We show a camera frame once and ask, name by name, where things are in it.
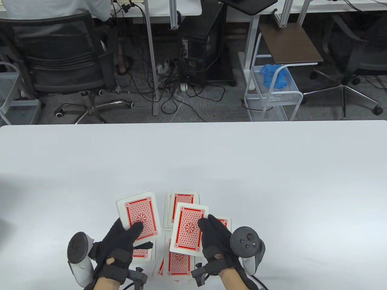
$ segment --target desk leg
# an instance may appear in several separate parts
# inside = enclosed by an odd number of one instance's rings
[[[159,90],[158,90],[158,79],[157,79],[157,73],[156,73],[156,64],[155,64],[155,60],[154,60],[152,28],[151,28],[151,19],[149,17],[148,0],[144,0],[144,6],[145,6],[146,27],[148,29],[149,50],[151,53],[151,60],[152,60],[154,89],[155,89],[155,93],[153,95],[153,115],[157,116],[159,114],[159,103],[158,103],[159,102]]]
[[[245,52],[238,52],[238,57],[240,61],[240,65],[242,67],[242,72],[245,77],[245,82],[248,81],[248,77],[250,75],[250,68],[251,68],[251,60],[254,56],[254,43],[255,38],[257,36],[258,31],[258,22],[259,22],[259,14],[252,17],[250,20],[250,27],[248,29],[248,37],[247,37],[247,43],[246,43],[246,49]],[[249,90],[254,90],[255,86],[253,82],[249,85]]]

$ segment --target white wire cart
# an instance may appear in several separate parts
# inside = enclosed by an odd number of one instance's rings
[[[258,47],[262,34],[258,35],[257,44],[253,59],[257,58],[272,58],[271,55],[258,55]],[[317,63],[288,63],[281,65],[274,73],[270,87],[264,85],[264,77],[259,74],[263,65],[252,66],[250,75],[247,81],[244,102],[248,109],[250,120],[256,121],[293,121],[298,107],[303,99],[303,94],[298,90],[296,83],[291,76],[288,67],[299,67],[305,65],[316,65]],[[285,72],[285,80],[287,87],[283,89],[275,89],[274,84],[277,76],[281,71]],[[295,105],[290,118],[285,113],[283,106]]]

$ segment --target wooden shelf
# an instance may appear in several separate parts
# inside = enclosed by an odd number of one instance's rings
[[[276,64],[323,61],[305,30],[297,23],[288,23],[282,29],[274,24],[260,24],[259,29]]]

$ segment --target black glove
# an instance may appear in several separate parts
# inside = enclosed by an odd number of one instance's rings
[[[141,222],[134,223],[125,230],[120,219],[113,224],[105,238],[101,242],[93,244],[89,257],[97,262],[94,269],[94,278],[106,277],[120,282],[122,285],[128,275],[129,265],[133,260],[134,249],[151,249],[152,242],[133,247],[134,241],[140,236],[144,225]],[[114,262],[107,265],[106,260],[114,258]]]
[[[239,257],[231,250],[231,232],[227,227],[213,215],[208,215],[208,218],[202,218],[197,223],[203,232],[203,253],[207,252],[206,248],[216,247],[226,260],[229,268],[235,268],[245,285],[251,290],[258,290],[258,286],[247,277],[245,270],[239,262]],[[206,259],[209,263],[216,260],[215,256],[206,256]]]

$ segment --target person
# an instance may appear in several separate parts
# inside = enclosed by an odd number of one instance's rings
[[[202,231],[203,248],[216,246],[221,254],[208,258],[208,262],[213,259],[224,258],[229,266],[221,270],[219,277],[223,282],[226,290],[249,290],[256,289],[256,285],[247,278],[240,262],[230,247],[231,232],[213,215],[208,215],[208,218],[202,218],[198,221],[198,226]],[[135,223],[130,229],[125,231],[118,219],[110,229],[106,237],[98,244],[96,251],[97,266],[94,270],[94,281],[85,290],[118,290],[123,281],[118,281],[112,275],[114,271],[121,272],[123,269],[128,269],[132,262],[134,241],[140,236],[143,229],[143,224]],[[152,247],[149,243],[142,244],[136,248],[147,249]],[[127,253],[125,261],[117,261],[112,256],[116,256],[114,252],[117,249]]]
[[[2,0],[2,3],[11,19],[45,19],[90,12],[105,22],[110,17],[113,0]],[[128,64],[124,61],[122,46],[118,49],[118,72],[125,74]]]

